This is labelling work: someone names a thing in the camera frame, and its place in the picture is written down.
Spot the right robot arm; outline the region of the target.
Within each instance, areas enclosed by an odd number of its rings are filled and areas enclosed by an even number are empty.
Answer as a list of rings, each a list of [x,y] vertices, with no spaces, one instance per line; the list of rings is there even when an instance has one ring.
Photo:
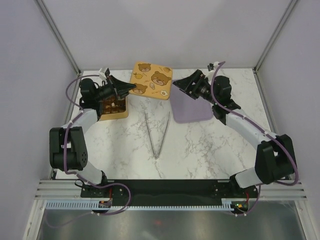
[[[291,174],[298,182],[299,173],[292,139],[264,130],[253,121],[232,99],[230,79],[211,71],[208,76],[197,69],[188,77],[173,82],[181,92],[196,100],[202,98],[212,104],[214,117],[235,130],[256,150],[254,166],[230,177],[228,191],[233,197],[241,197],[251,186],[278,183]]]

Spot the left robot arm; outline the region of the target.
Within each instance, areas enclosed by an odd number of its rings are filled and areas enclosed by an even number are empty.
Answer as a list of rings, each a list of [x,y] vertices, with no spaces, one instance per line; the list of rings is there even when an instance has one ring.
[[[104,101],[112,97],[123,100],[136,85],[110,74],[105,75],[103,85],[95,83],[91,74],[79,76],[73,82],[79,83],[81,98],[78,103],[73,102],[79,111],[68,123],[49,131],[49,163],[53,169],[92,185],[91,190],[98,197],[105,197],[110,186],[105,173],[89,161],[85,133],[101,119]]]

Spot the steel tray lid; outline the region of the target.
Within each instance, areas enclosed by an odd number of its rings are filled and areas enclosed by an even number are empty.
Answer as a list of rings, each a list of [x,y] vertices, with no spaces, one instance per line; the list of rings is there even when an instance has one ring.
[[[137,61],[130,77],[130,83],[134,84],[135,88],[129,93],[145,98],[168,100],[172,82],[173,69],[171,67]]]

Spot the steel slotted tongs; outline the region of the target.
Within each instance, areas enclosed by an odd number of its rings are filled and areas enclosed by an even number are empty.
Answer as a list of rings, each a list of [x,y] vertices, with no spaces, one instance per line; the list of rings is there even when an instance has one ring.
[[[158,160],[161,153],[162,153],[162,150],[164,147],[164,142],[165,142],[166,135],[167,135],[168,128],[169,128],[169,124],[170,124],[170,120],[171,120],[171,113],[168,112],[165,126],[160,128],[160,130],[162,130],[162,132],[159,132],[157,134],[156,143],[154,144],[155,138],[152,136],[152,130],[151,130],[150,124],[149,124],[149,116],[146,111],[144,112],[144,121],[145,121],[145,125],[146,125],[147,135],[148,135],[149,143],[151,146],[151,152],[152,152],[155,160]]]

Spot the gold chocolate box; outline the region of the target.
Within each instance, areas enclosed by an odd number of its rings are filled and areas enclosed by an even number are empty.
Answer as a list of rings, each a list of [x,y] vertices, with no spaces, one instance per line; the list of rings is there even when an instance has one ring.
[[[102,115],[99,121],[125,119],[129,116],[128,98],[118,100],[114,96],[102,101]]]

